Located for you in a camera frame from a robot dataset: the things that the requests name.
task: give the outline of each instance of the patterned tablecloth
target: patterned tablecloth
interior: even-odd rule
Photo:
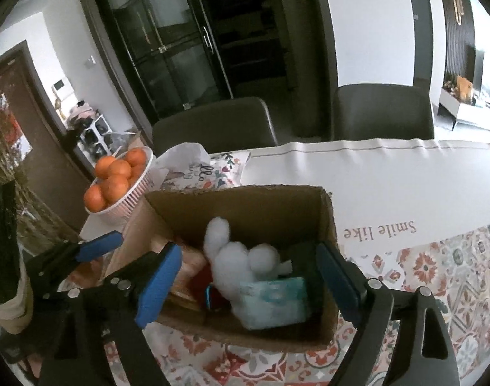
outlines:
[[[426,285],[432,290],[462,379],[486,362],[490,356],[490,147],[386,140],[290,144],[255,151],[242,182],[322,185],[332,191],[345,255],[367,277],[377,277],[390,288],[414,291]],[[103,226],[96,226],[92,222],[84,233],[100,235]],[[351,236],[354,230],[347,228],[357,226],[371,229],[370,239]],[[398,322],[392,322],[386,333],[370,386],[383,382],[398,328]],[[311,386],[331,380],[355,329],[340,317],[327,349],[299,354],[205,341],[157,323],[149,324],[144,333],[175,386]],[[126,384],[114,344],[108,344],[107,351],[115,377]]]
[[[449,329],[460,377],[490,355],[490,225],[466,234],[383,256],[352,256],[367,277],[393,289],[428,286]],[[388,328],[369,386],[381,386],[395,346],[399,323]],[[158,323],[145,337],[172,386],[326,385],[344,358],[355,329],[340,316],[334,341],[325,350],[268,353],[184,335]],[[115,376],[125,373],[114,344],[107,345]]]

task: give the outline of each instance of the floral pillow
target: floral pillow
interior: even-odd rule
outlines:
[[[249,151],[212,156],[210,165],[194,164],[184,173],[168,174],[161,190],[218,190],[238,187],[249,157]]]

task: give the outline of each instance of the stuffed animal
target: stuffed animal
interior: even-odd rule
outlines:
[[[213,285],[241,320],[240,285],[290,274],[291,262],[281,263],[279,252],[269,244],[247,250],[241,242],[230,242],[230,237],[229,222],[215,217],[207,225],[204,252],[211,264]]]

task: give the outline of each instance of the dark gray chair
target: dark gray chair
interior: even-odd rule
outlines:
[[[153,128],[155,154],[183,142],[208,153],[277,146],[268,107],[258,97],[204,104],[160,120]]]
[[[328,140],[434,139],[429,95],[397,84],[339,87],[331,109]]]

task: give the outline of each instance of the white wall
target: white wall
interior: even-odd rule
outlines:
[[[53,104],[52,85],[64,77],[64,71],[48,36],[43,13],[29,16],[0,32],[0,56],[23,41],[27,41],[37,74]]]
[[[445,74],[445,53],[447,50],[445,41],[445,15],[442,0],[429,1],[431,3],[433,21],[433,69],[429,97],[433,104],[438,106]]]
[[[104,113],[115,131],[134,126],[91,37],[80,0],[50,0],[43,11],[55,52],[79,100]],[[88,67],[94,56],[97,63]]]
[[[413,84],[411,0],[329,0],[338,84]]]

